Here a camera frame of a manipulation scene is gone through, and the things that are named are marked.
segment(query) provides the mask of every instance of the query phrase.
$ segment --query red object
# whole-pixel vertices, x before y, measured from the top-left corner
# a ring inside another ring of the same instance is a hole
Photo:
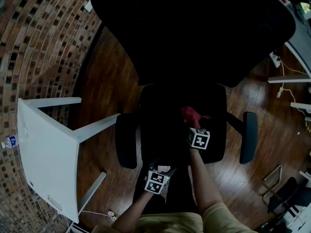
[[[286,4],[287,3],[287,0],[281,0],[283,4]]]
[[[181,108],[181,114],[184,118],[184,123],[189,124],[192,128],[200,129],[200,123],[199,120],[201,118],[207,118],[210,119],[210,116],[202,116],[199,113],[197,113],[194,109],[192,109],[190,106],[185,106]]]

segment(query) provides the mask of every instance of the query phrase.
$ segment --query office chair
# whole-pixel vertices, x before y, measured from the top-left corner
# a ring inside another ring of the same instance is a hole
[[[180,109],[209,115],[205,163],[222,160],[226,123],[241,135],[240,163],[254,157],[258,123],[227,112],[222,85],[236,86],[295,31],[289,11],[278,0],[91,0],[102,22],[132,60],[144,87],[138,115],[116,123],[116,149],[123,167],[136,167],[135,129],[140,124],[144,163],[188,164]]]
[[[276,170],[282,172],[282,168],[278,166],[271,174],[273,174]],[[308,180],[304,180],[299,183],[294,177],[290,177],[287,182],[278,190],[274,191],[276,185],[280,182],[280,177],[278,177],[277,183],[272,186],[268,186],[265,183],[266,179],[263,179],[263,185],[267,189],[265,193],[262,194],[262,201],[268,207],[268,213],[273,213],[276,216],[276,219],[281,219],[285,213],[290,212],[290,214],[295,217],[294,212],[299,213],[296,205],[307,207],[311,202],[311,188],[305,187]],[[269,202],[266,201],[265,197],[272,193],[273,195],[269,198]],[[275,210],[279,206],[284,207],[284,211],[281,214],[276,214]]]
[[[184,106],[210,116],[204,125],[210,132],[210,139],[207,149],[201,152],[205,163],[222,160],[227,122],[242,135],[240,163],[246,164],[253,159],[257,147],[257,115],[245,112],[241,121],[228,113],[223,86],[214,83],[196,86],[189,82],[162,83],[144,87],[138,115],[123,114],[117,118],[115,142],[121,166],[135,168],[137,165],[136,128],[139,124],[143,163],[160,158],[162,166],[189,165],[186,142],[189,127],[183,123],[181,115]]]
[[[269,222],[264,223],[257,229],[256,232],[260,233],[292,233],[293,231],[286,227],[286,223],[281,220],[272,219]]]
[[[295,32],[293,16],[278,0],[91,3],[143,85],[193,80],[235,87]]]

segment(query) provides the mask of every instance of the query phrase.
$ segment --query table leg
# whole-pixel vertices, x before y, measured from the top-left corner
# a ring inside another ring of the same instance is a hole
[[[80,142],[83,142],[90,137],[96,135],[100,131],[103,131],[104,129],[110,127],[111,125],[115,124],[117,121],[117,117],[120,114],[114,114],[113,116],[104,118],[100,121],[91,123],[89,125],[86,125],[82,128],[79,128],[77,130],[74,130],[73,133],[80,139]]]
[[[299,171],[299,174],[301,174],[303,177],[305,177],[308,181],[311,181],[311,177],[309,175],[305,174],[304,172]]]
[[[298,108],[298,109],[305,109],[307,111],[311,110],[311,104],[305,104],[305,103],[291,103],[291,107]]]
[[[81,103],[81,98],[53,98],[53,99],[28,99],[24,100],[25,103],[30,103],[36,108],[49,107],[73,103]]]
[[[93,194],[96,192],[99,185],[102,183],[104,178],[106,177],[106,173],[102,172],[96,181],[93,183],[93,185],[90,187],[90,189],[86,192],[84,197],[82,198],[81,202],[78,204],[78,215],[83,211],[84,207],[86,206],[87,202],[91,199]]]
[[[69,232],[70,232],[70,230],[72,230],[72,226],[73,226],[73,224],[74,224],[74,221],[72,221],[72,222],[71,222],[71,224],[69,224],[69,228],[66,230],[66,232],[65,232],[65,233],[69,233]]]
[[[307,74],[287,75],[268,78],[268,83],[306,83],[311,82],[311,78]]]

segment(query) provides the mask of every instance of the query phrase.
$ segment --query chair armrest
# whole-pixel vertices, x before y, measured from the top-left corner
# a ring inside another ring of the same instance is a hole
[[[227,122],[242,135],[240,163],[246,164],[254,158],[258,141],[258,119],[252,112],[244,112],[243,122],[227,112]]]
[[[138,116],[133,113],[117,117],[115,143],[119,163],[122,167],[134,169],[137,166],[136,128]]]

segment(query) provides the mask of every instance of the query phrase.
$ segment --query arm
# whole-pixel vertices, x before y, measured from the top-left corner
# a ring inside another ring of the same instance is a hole
[[[223,202],[223,199],[215,181],[206,170],[199,151],[190,149],[190,159],[195,199],[199,212],[203,216],[208,207]]]
[[[133,232],[153,193],[144,191],[142,195],[112,224],[112,228],[121,233]]]

